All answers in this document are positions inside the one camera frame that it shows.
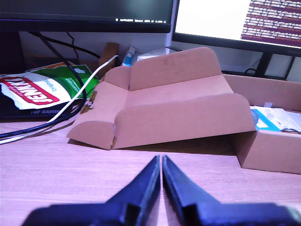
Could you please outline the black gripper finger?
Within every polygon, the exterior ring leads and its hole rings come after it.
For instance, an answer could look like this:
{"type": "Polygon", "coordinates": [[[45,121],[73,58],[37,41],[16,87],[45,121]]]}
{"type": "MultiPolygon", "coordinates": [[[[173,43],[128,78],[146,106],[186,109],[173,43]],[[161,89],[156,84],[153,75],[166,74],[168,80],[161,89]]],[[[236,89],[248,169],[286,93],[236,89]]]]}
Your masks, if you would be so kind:
{"type": "Polygon", "coordinates": [[[56,204],[33,210],[24,226],[143,226],[160,193],[160,159],[104,203],[56,204]]]}
{"type": "Polygon", "coordinates": [[[167,155],[163,187],[183,226],[299,226],[295,208],[275,203],[221,203],[196,185],[167,155]]]}

